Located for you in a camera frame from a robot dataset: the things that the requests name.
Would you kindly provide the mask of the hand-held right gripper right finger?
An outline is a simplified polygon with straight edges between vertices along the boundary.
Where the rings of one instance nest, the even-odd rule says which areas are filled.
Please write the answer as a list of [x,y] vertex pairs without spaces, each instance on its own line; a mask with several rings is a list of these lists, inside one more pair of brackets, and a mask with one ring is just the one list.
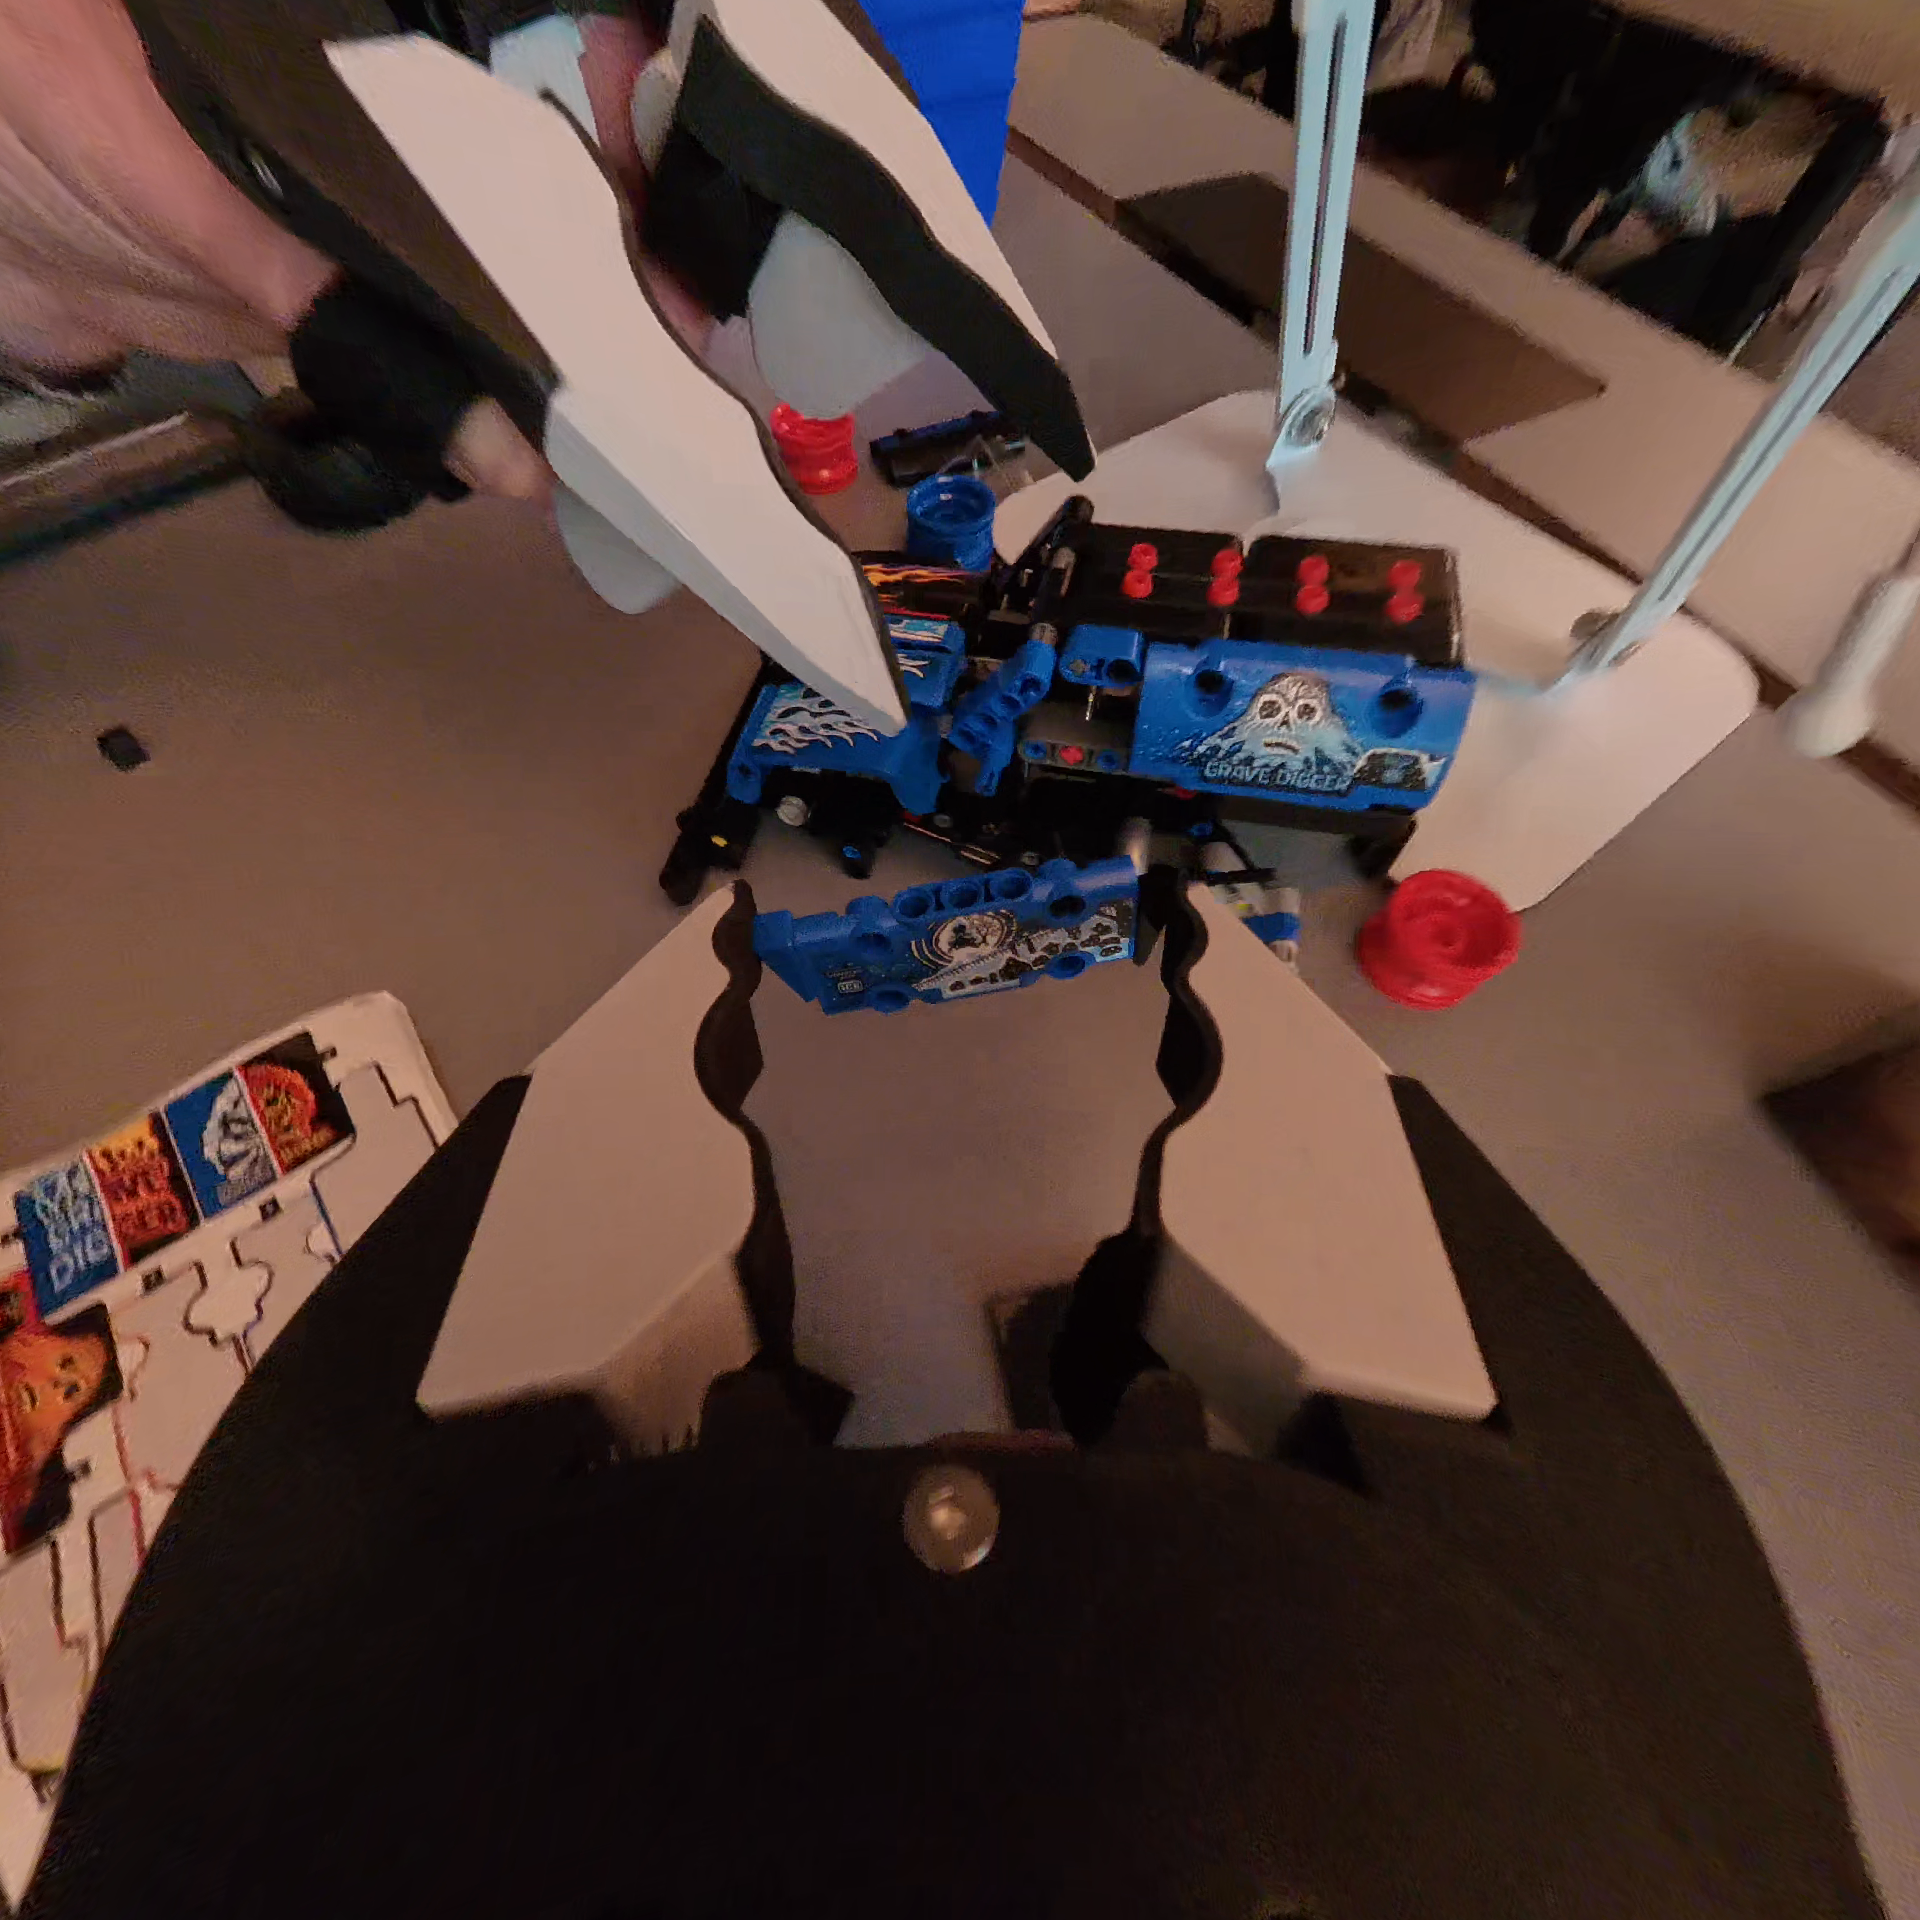
[[1200,879],[1160,876],[1168,1115],[1054,1341],[1054,1404],[1107,1437],[1172,1374],[1246,1450],[1327,1396],[1454,1421],[1498,1389],[1378,1055]]

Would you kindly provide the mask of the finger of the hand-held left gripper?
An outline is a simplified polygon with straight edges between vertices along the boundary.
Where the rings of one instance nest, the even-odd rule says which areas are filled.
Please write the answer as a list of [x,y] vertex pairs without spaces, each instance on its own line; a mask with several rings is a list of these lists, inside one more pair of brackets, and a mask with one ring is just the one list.
[[653,8],[645,248],[718,320],[749,320],[771,392],[843,417],[934,352],[1087,478],[1069,372],[860,7]]
[[427,34],[323,52],[556,372],[543,454],[589,583],[626,609],[681,586],[858,725],[900,732],[874,590],[787,485],[755,408],[650,299],[586,128]]

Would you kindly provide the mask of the red toy wheel rim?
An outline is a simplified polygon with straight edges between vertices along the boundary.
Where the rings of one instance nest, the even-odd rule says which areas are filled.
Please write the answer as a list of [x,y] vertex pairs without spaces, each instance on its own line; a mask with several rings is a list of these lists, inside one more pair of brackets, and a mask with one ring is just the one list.
[[780,403],[768,425],[787,475],[806,496],[829,498],[857,485],[860,459],[854,415],[810,417]]
[[1524,919],[1473,876],[1427,869],[1394,883],[1357,932],[1357,965],[1390,1001],[1456,1009],[1521,956]]

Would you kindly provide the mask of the blue black toy truck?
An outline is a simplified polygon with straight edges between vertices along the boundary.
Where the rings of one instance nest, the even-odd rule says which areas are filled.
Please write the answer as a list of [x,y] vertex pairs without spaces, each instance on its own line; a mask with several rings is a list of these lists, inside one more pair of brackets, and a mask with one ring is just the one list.
[[1419,541],[1129,524],[1073,492],[991,573],[857,555],[907,687],[865,730],[764,659],[679,814],[659,890],[690,905],[783,819],[843,871],[919,834],[968,866],[1087,864],[1127,841],[1341,837],[1382,871],[1475,706],[1456,558]]

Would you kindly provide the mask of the blue plastic bin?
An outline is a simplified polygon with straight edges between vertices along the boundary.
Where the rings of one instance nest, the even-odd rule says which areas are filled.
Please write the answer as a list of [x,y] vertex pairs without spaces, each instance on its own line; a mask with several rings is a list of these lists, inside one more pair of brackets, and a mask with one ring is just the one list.
[[987,222],[1012,129],[1025,2],[865,2]]

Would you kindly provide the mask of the white sticker sheet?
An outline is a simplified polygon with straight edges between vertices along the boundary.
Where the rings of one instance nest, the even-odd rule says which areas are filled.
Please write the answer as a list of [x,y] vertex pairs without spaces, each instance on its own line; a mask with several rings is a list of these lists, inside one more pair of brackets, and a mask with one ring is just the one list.
[[416,1023],[353,994],[2,1177],[4,1837],[33,1849],[189,1469],[451,1133]]

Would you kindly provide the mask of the person's left hand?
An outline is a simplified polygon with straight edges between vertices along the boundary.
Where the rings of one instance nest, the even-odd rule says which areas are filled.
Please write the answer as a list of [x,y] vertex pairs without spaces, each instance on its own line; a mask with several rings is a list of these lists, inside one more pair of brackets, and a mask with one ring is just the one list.
[[279,357],[339,277],[203,157],[121,3],[2,7],[8,372]]

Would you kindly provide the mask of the blue toy wheel rim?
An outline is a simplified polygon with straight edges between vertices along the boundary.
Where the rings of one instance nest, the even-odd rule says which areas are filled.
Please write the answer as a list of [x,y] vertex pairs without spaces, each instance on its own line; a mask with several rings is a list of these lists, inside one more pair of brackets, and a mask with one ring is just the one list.
[[971,470],[939,470],[907,491],[904,550],[922,564],[991,573],[996,564],[994,488]]

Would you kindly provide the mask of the blue printed toy panel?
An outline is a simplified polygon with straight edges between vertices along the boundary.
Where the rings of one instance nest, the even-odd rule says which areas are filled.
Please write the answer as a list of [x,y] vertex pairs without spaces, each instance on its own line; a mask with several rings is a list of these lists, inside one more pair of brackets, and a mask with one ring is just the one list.
[[924,883],[839,914],[775,909],[755,918],[752,946],[829,1015],[903,1013],[1129,961],[1137,929],[1139,869],[1115,856]]

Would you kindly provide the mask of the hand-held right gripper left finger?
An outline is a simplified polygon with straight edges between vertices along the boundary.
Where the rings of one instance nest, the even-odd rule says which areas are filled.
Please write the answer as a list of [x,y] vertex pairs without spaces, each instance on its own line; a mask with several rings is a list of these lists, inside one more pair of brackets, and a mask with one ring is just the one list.
[[419,1379],[451,1418],[564,1396],[699,1428],[712,1379],[795,1362],[762,1076],[755,900],[692,906],[532,1065]]

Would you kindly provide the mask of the white metal stand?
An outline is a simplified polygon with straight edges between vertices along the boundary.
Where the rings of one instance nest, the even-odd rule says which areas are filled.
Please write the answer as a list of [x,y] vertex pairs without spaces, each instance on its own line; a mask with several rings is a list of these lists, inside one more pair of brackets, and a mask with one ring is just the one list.
[[1087,491],[1101,515],[1152,524],[1409,532],[1454,549],[1481,690],[1412,856],[1532,906],[1746,720],[1761,665],[1799,678],[1827,655],[1856,595],[1916,535],[1916,462],[1843,423],[1807,425],[1691,609],[1624,663],[1550,690],[1577,621],[1627,602],[1631,574],[1660,558],[1769,394],[1372,166],[1357,166],[1350,198],[1359,241],[1600,378],[1598,395],[1463,448],[1473,472],[1559,532],[1473,498],[1350,415],[1276,491],[1263,469],[1275,399],[1240,376],[1225,395],[1104,450]]

